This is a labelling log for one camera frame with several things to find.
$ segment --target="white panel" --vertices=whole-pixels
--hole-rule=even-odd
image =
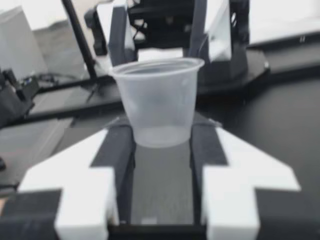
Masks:
[[[104,2],[96,7],[104,39],[108,43],[110,41],[112,13],[114,10],[114,2]]]
[[[240,169],[247,175],[255,187],[286,191],[301,190],[291,167],[220,127],[216,128],[216,132],[228,163],[232,168]]]
[[[203,212],[209,240],[254,240],[260,228],[255,192],[238,169],[203,169]]]
[[[182,48],[146,48],[138,51],[139,62],[149,60],[160,60],[160,59],[171,59],[171,58],[182,58],[184,56]]]
[[[30,168],[18,191],[61,189],[77,170],[87,169],[90,166],[107,133],[108,130],[103,129]]]
[[[231,59],[229,0],[207,0],[204,33],[209,39],[210,62]]]
[[[117,212],[113,168],[80,170],[65,182],[54,228],[61,240],[106,240]]]
[[[202,221],[208,240],[254,240],[260,228],[255,189],[300,191],[291,167],[216,128],[228,166],[203,168]]]

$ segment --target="white wall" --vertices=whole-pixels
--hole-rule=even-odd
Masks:
[[[320,31],[320,0],[250,0],[251,42]]]
[[[32,30],[67,19],[61,0],[0,0],[0,10],[22,6]]]

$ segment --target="cup rim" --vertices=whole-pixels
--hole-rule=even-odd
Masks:
[[[186,62],[191,66],[177,68],[177,69],[168,69],[162,72],[146,72],[146,73],[128,73],[122,72],[125,69],[134,69],[134,68],[143,68],[150,65],[156,64],[168,64],[168,62],[174,63],[183,63]],[[111,67],[109,70],[109,75],[117,78],[128,78],[128,79],[144,79],[150,77],[162,77],[162,76],[173,76],[178,74],[183,74],[187,72],[192,72],[200,69],[205,64],[205,61],[200,58],[195,57],[178,57],[178,58],[166,58],[166,59],[156,59],[156,60],[148,60],[148,61],[134,61],[125,64],[120,64],[115,67]]]

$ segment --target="black rod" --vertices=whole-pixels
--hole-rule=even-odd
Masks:
[[[86,68],[89,72],[90,78],[96,78],[97,73],[95,70],[95,61],[91,55],[88,43],[85,39],[84,33],[82,32],[75,8],[71,2],[71,0],[62,0],[62,4],[64,5],[65,11],[69,16],[70,23],[73,28],[73,32],[75,35],[75,39],[79,45],[83,60],[85,62]]]
[[[24,118],[18,119],[12,122],[8,127],[28,124],[34,122],[40,122],[51,119],[67,119],[79,116],[86,116],[91,114],[97,114],[102,111],[116,111],[123,110],[121,99],[113,101],[103,101],[98,103],[89,103],[85,105],[64,107],[55,110],[41,111],[37,113],[31,113]]]
[[[112,76],[104,75],[104,76],[99,76],[96,78],[89,78],[89,79],[78,80],[78,81],[62,82],[58,85],[53,85],[53,86],[49,86],[49,87],[41,87],[38,91],[38,94],[44,94],[44,93],[48,93],[48,92],[69,89],[69,88],[74,88],[74,87],[85,87],[85,86],[90,86],[93,84],[108,84],[108,83],[114,83],[114,82],[115,82],[115,80]]]

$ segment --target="plastic cup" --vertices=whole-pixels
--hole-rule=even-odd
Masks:
[[[168,148],[190,138],[198,70],[203,65],[197,58],[172,58],[110,70],[138,145]]]

